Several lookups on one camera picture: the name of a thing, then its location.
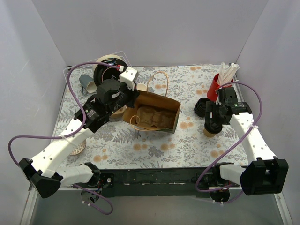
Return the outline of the green paper bag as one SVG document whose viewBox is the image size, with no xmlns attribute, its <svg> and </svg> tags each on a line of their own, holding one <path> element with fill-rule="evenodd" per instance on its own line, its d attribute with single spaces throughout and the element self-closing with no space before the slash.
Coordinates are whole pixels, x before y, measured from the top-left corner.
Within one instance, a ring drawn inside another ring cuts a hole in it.
<svg viewBox="0 0 300 225">
<path fill-rule="evenodd" d="M 165 94 L 159 95 L 148 91 L 140 91 L 138 98 L 134 103 L 134 107 L 127 107 L 123 113 L 122 120 L 137 131 L 161 131 L 167 133 L 175 133 L 181 103 L 175 99 L 167 97 L 169 78 L 166 77 Z"/>
</svg>

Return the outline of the single paper cup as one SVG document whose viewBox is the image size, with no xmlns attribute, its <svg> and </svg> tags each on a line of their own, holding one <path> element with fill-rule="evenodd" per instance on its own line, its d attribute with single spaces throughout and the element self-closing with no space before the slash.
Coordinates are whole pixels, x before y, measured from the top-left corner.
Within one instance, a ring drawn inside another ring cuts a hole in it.
<svg viewBox="0 0 300 225">
<path fill-rule="evenodd" d="M 208 138 L 212 138 L 215 135 L 219 134 L 222 131 L 222 128 L 219 129 L 214 129 L 214 130 L 209 130 L 206 127 L 204 127 L 203 129 L 203 134 L 208 137 Z"/>
</svg>

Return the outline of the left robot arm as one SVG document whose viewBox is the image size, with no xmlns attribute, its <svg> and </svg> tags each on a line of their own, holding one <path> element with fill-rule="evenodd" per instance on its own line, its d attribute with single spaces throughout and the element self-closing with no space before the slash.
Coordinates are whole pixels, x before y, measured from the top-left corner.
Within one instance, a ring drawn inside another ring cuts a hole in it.
<svg viewBox="0 0 300 225">
<path fill-rule="evenodd" d="M 90 162 L 71 168 L 60 165 L 73 150 L 106 124 L 113 113 L 124 106 L 134 107 L 138 96 L 134 82 L 104 80 L 58 140 L 33 158 L 20 160 L 20 168 L 42 198 L 52 196 L 61 186 L 85 183 L 93 188 L 99 184 L 101 172 Z"/>
</svg>

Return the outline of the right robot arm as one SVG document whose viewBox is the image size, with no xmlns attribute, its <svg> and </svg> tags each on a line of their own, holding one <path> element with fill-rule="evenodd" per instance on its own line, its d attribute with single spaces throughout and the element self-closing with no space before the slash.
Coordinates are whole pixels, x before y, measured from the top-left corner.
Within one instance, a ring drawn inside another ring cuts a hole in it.
<svg viewBox="0 0 300 225">
<path fill-rule="evenodd" d="M 207 137 L 213 137 L 222 131 L 223 125 L 230 125 L 246 152 L 248 166 L 218 164 L 217 172 L 212 174 L 213 183 L 223 186 L 230 181 L 240 185 L 246 195 L 280 193 L 289 168 L 287 161 L 277 158 L 270 150 L 254 125 L 249 105 L 238 101 L 233 87 L 217 92 L 218 103 L 206 103 L 203 132 Z"/>
</svg>

